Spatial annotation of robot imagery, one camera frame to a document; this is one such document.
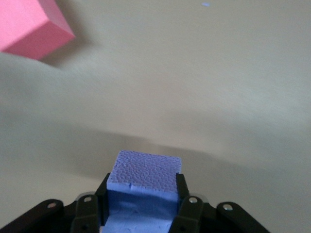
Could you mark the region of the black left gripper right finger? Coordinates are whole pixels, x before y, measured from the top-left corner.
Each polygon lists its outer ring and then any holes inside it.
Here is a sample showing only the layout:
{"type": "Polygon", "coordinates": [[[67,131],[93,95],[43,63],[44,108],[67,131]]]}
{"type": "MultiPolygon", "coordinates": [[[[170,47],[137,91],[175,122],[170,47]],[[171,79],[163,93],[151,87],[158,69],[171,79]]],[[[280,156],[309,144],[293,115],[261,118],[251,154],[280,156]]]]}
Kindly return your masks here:
{"type": "Polygon", "coordinates": [[[176,174],[178,213],[171,233],[267,233],[262,224],[234,202],[212,207],[207,201],[191,195],[183,174],[176,174]]]}

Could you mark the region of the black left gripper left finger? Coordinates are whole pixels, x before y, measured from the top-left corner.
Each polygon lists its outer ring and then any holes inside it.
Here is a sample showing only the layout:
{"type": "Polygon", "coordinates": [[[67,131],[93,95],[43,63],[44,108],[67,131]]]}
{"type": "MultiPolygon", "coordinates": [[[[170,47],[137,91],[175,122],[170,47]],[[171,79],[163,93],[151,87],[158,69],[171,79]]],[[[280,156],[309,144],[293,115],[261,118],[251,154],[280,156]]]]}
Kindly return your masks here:
{"type": "Polygon", "coordinates": [[[49,199],[0,229],[2,233],[99,233],[108,219],[108,192],[104,178],[96,192],[79,195],[65,206],[49,199]]]}

